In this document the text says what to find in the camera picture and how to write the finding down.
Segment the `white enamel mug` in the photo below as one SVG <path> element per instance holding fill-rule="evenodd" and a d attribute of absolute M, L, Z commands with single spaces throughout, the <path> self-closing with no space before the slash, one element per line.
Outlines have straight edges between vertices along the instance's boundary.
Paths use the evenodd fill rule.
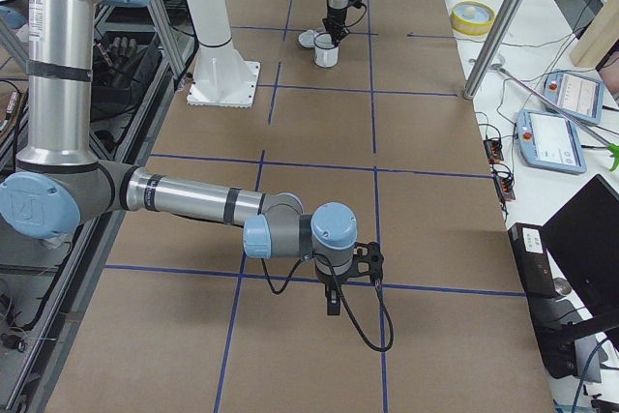
<path fill-rule="evenodd" d="M 339 59 L 339 47 L 333 50 L 314 48 L 314 63 L 321 68 L 333 68 Z"/>

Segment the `white mug lid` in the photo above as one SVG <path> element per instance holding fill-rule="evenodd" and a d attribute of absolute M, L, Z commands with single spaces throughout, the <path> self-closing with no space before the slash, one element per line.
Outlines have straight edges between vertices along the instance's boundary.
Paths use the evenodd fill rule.
<path fill-rule="evenodd" d="M 315 48 L 314 39 L 316 36 L 316 32 L 314 30 L 306 30 L 298 36 L 298 44 L 300 47 L 305 49 L 313 49 Z"/>

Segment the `clear plastic funnel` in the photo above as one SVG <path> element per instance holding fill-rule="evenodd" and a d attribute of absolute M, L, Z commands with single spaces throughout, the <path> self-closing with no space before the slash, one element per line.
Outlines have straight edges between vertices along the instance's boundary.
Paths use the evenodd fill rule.
<path fill-rule="evenodd" d="M 333 50 L 333 49 L 337 48 L 337 46 L 333 46 L 332 45 L 331 38 L 328 38 L 324 34 L 324 31 L 316 30 L 315 32 L 316 32 L 316 36 L 315 36 L 315 39 L 314 39 L 314 43 L 315 43 L 315 48 L 316 49 Z"/>

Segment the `yellow tape roll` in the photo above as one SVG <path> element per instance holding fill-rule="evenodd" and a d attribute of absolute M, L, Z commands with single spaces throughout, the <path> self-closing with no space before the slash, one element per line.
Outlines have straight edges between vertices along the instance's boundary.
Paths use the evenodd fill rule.
<path fill-rule="evenodd" d="M 483 36 L 489 32 L 496 13 L 485 3 L 478 1 L 462 1 L 456 3 L 450 14 L 452 28 L 467 36 Z"/>

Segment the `black computer box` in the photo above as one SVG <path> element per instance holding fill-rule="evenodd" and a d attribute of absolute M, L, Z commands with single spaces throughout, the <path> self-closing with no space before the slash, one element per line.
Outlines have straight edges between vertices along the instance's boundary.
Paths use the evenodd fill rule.
<path fill-rule="evenodd" d="M 574 376 L 600 383 L 600 356 L 591 353 L 597 344 L 595 327 L 567 299 L 569 283 L 553 276 L 541 228 L 517 222 L 509 237 L 548 373 L 555 379 Z"/>

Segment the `near blue teach pendant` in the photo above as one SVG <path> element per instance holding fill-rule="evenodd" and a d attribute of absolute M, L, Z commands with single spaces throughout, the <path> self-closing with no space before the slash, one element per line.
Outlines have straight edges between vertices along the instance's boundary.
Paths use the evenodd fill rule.
<path fill-rule="evenodd" d="M 517 140 L 524 162 L 550 171 L 587 171 L 575 124 L 550 112 L 522 109 L 516 118 Z"/>

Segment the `blue teach pendant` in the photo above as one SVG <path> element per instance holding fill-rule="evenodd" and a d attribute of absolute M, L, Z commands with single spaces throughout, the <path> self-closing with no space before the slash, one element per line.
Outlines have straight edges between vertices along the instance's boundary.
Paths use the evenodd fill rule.
<path fill-rule="evenodd" d="M 579 120 L 601 122 L 604 85 L 597 79 L 572 71 L 556 71 L 547 76 L 544 96 Z"/>
<path fill-rule="evenodd" d="M 524 162 L 550 171 L 587 171 L 575 124 L 550 112 L 522 109 L 516 118 L 517 140 Z"/>

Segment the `black monitor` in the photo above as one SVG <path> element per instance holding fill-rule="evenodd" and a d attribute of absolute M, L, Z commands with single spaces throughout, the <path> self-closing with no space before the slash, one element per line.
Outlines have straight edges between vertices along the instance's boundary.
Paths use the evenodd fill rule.
<path fill-rule="evenodd" d="M 592 313 L 588 320 L 546 336 L 547 345 L 604 332 L 618 345 L 618 192 L 600 174 L 542 228 L 553 260 Z"/>

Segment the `far blue teach pendant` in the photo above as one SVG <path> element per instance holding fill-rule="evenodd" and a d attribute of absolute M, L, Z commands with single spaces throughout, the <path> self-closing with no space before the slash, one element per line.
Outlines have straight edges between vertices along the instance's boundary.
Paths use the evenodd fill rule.
<path fill-rule="evenodd" d="M 547 76 L 544 96 L 579 120 L 601 122 L 604 85 L 597 79 L 572 71 L 556 71 Z"/>

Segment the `metal reacher grabber tool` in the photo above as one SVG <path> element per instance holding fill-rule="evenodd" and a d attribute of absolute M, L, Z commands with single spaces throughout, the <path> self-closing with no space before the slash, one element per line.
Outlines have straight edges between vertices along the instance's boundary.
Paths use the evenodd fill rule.
<path fill-rule="evenodd" d="M 540 100 L 547 109 L 554 111 L 556 114 L 560 114 L 563 118 L 565 118 L 566 120 L 578 126 L 583 132 L 587 133 L 588 135 L 590 135 L 591 137 L 599 141 L 604 146 L 604 148 L 610 153 L 610 156 L 613 158 L 613 164 L 610 168 L 610 171 L 613 172 L 618 168 L 618 146 L 616 144 L 611 143 L 606 138 L 604 138 L 602 135 L 596 133 L 592 128 L 587 126 L 585 123 L 575 118 L 567 110 L 564 110 L 561 107 L 557 106 L 555 103 L 547 99 L 543 94 L 538 92 L 536 89 L 528 86 L 524 81 L 515 77 L 513 74 L 508 72 L 500 63 L 491 64 L 489 66 L 489 69 L 494 72 L 504 75 L 508 79 L 515 81 L 520 87 L 522 87 L 527 92 L 535 96 L 538 100 Z"/>

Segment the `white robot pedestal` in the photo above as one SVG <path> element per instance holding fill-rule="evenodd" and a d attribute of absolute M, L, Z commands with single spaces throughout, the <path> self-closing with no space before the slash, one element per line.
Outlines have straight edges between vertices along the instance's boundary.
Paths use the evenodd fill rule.
<path fill-rule="evenodd" d="M 236 49 L 225 0 L 187 0 L 198 51 L 188 93 L 190 105 L 249 108 L 260 72 Z"/>

